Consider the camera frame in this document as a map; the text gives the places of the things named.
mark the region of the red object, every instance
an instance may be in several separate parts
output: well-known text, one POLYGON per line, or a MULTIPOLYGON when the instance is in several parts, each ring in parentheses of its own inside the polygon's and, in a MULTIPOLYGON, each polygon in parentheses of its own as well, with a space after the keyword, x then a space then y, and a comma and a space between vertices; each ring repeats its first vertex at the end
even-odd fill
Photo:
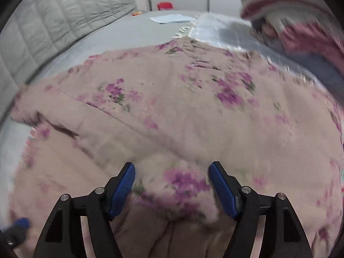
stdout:
POLYGON ((157 4, 159 11, 168 11, 170 9, 173 9, 173 5, 170 2, 161 2, 157 4))

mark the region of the gray padded headboard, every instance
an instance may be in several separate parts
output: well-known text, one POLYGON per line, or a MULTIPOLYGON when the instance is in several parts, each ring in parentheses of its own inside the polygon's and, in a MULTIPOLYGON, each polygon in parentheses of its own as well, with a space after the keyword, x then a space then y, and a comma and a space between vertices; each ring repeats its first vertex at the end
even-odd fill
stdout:
POLYGON ((136 8, 135 0, 13 0, 2 9, 0 119, 23 83, 77 40, 136 8))

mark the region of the mattress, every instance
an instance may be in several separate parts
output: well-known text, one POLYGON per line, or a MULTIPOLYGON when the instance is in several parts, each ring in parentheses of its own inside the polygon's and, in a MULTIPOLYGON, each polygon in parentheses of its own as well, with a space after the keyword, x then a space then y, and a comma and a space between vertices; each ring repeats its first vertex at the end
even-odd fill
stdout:
MULTIPOLYGON (((66 52, 46 64, 33 82, 52 77, 71 66, 81 64, 89 55, 100 54, 106 50, 118 50, 148 45, 162 44, 179 35, 189 35, 217 47, 234 50, 255 50, 272 62, 285 66, 287 70, 303 73, 317 82, 307 70, 288 58, 257 42, 249 34, 249 23, 228 16, 202 14, 200 12, 174 11, 192 17, 199 17, 192 26, 185 23, 158 24, 150 17, 170 12, 147 12, 139 16, 125 16, 112 24, 99 29, 73 45, 66 52)), ((12 121, 9 117, 0 131, 0 228, 6 225, 8 193, 20 160, 23 146, 30 134, 30 127, 12 121)))

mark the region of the floral cloth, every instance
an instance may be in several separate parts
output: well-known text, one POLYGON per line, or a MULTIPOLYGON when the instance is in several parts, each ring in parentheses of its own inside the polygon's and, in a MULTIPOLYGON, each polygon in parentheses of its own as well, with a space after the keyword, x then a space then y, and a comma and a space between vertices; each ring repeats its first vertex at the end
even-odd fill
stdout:
POLYGON ((121 219, 126 227, 114 231, 126 257, 142 248, 140 257, 164 257, 166 249, 166 257, 222 257, 234 222, 207 178, 215 160, 259 194, 287 194, 314 257, 326 257, 338 235, 341 110, 329 94, 255 52, 189 38, 105 52, 23 90, 11 115, 43 122, 29 140, 11 206, 13 217, 33 221, 28 248, 60 194, 88 194, 127 161, 137 169, 135 200, 130 221, 121 219))

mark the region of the metal screw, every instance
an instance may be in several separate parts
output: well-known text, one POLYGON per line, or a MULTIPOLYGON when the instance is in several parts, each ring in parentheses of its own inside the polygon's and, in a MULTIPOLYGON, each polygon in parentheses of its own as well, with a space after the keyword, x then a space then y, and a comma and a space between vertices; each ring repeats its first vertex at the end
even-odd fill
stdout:
POLYGON ((64 195, 61 196, 60 199, 61 199, 61 201, 67 201, 68 198, 69 198, 69 196, 67 194, 64 194, 64 195))
POLYGON ((277 196, 281 199, 281 200, 285 200, 287 198, 287 196, 284 193, 278 193, 277 196))
POLYGON ((251 188, 248 186, 243 186, 241 188, 241 191, 244 192, 245 194, 250 194, 251 193, 251 188))
POLYGON ((96 194, 98 194, 98 195, 103 194, 104 191, 105 191, 105 189, 104 189, 103 187, 98 187, 98 188, 95 190, 96 194))

